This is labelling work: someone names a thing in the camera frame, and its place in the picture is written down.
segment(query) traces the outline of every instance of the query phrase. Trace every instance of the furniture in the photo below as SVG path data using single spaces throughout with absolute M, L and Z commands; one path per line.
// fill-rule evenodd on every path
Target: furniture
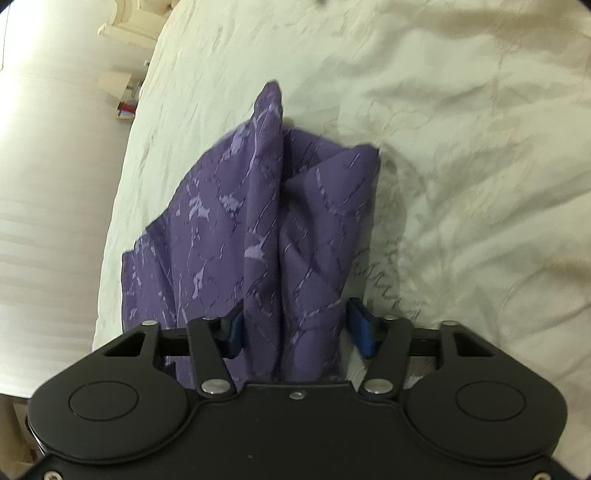
M 576 1 L 179 3 L 129 138 L 95 346 L 121 333 L 123 252 L 277 79 L 296 126 L 381 149 L 346 296 L 459 320 L 553 382 L 570 409 L 556 456 L 588 475 L 590 54 Z
M 133 96 L 133 87 L 129 85 L 132 74 L 125 72 L 106 72 L 100 76 L 98 87 L 122 100 L 126 95 Z
M 172 9 L 170 0 L 115 0 L 112 19 L 99 35 L 118 38 L 130 45 L 154 48 Z

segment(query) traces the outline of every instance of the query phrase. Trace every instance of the purple cloth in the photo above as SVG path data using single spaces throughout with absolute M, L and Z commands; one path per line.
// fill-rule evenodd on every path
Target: purple cloth
M 374 147 L 285 128 L 282 114 L 269 83 L 123 255 L 124 330 L 184 327 L 244 299 L 245 347 L 228 361 L 238 383 L 338 373 L 340 297 L 378 168 Z M 188 359 L 177 376 L 191 385 Z

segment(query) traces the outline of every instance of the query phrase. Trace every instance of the red object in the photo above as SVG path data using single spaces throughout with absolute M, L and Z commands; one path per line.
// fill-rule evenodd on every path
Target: red object
M 137 110 L 137 103 L 134 105 L 130 105 L 129 103 L 121 102 L 119 104 L 119 110 L 123 110 L 124 112 L 135 113 Z

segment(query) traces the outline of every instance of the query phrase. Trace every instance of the white bedsheet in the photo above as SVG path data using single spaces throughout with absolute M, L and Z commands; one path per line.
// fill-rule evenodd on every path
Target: white bedsheet
M 588 474 L 590 35 L 576 0 L 183 0 L 129 139 L 95 347 L 121 332 L 121 254 L 277 79 L 298 127 L 381 148 L 350 291 L 459 320 L 555 383 L 557 456 Z

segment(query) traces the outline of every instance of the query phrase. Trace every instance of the purple fabric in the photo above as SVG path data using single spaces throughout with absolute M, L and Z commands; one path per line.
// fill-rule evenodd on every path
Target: purple fabric
M 282 113 L 269 83 L 123 255 L 124 330 L 184 327 L 244 299 L 245 348 L 228 361 L 238 383 L 337 374 L 340 296 L 378 167 L 374 147 L 284 128 Z M 188 359 L 177 376 L 191 385 Z

